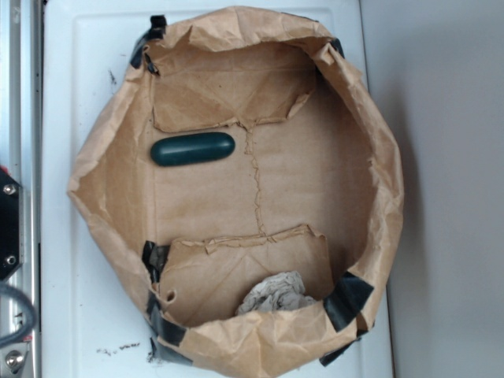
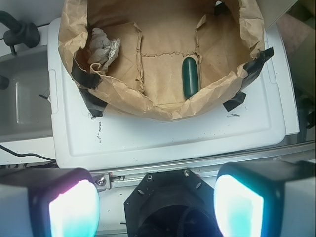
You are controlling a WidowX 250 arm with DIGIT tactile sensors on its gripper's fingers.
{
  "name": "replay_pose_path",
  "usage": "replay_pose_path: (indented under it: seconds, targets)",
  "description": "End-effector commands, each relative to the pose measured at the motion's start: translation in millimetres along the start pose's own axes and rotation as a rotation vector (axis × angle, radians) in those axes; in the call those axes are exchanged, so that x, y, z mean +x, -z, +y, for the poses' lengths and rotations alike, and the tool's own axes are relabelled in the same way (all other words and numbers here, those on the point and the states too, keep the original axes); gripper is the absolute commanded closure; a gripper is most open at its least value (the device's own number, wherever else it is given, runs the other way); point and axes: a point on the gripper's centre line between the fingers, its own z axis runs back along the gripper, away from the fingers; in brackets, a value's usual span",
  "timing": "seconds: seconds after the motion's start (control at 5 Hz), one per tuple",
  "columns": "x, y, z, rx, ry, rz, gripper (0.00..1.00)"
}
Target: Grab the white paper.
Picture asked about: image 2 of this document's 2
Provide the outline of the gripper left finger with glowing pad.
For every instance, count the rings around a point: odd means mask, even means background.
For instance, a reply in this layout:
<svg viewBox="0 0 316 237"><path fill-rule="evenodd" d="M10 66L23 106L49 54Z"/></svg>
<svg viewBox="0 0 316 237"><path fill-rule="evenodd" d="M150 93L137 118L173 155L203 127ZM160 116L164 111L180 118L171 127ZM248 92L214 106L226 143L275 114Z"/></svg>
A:
<svg viewBox="0 0 316 237"><path fill-rule="evenodd" d="M93 237L99 216L99 195L85 169L0 172L2 237Z"/></svg>

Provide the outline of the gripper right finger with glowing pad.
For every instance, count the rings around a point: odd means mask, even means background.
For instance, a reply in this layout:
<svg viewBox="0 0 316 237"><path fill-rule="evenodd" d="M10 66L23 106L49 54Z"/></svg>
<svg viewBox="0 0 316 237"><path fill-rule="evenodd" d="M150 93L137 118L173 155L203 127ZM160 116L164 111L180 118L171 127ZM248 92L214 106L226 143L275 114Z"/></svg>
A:
<svg viewBox="0 0 316 237"><path fill-rule="evenodd" d="M214 187L225 237L314 237L316 165L310 161L229 162Z"/></svg>

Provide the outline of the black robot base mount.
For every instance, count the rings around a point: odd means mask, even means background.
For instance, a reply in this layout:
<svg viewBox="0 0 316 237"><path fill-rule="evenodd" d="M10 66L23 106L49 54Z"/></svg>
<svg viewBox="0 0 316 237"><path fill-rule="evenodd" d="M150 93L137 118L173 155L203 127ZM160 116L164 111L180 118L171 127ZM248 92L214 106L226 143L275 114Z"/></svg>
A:
<svg viewBox="0 0 316 237"><path fill-rule="evenodd" d="M189 169L148 173L124 202L130 237L221 237L214 189Z"/></svg>

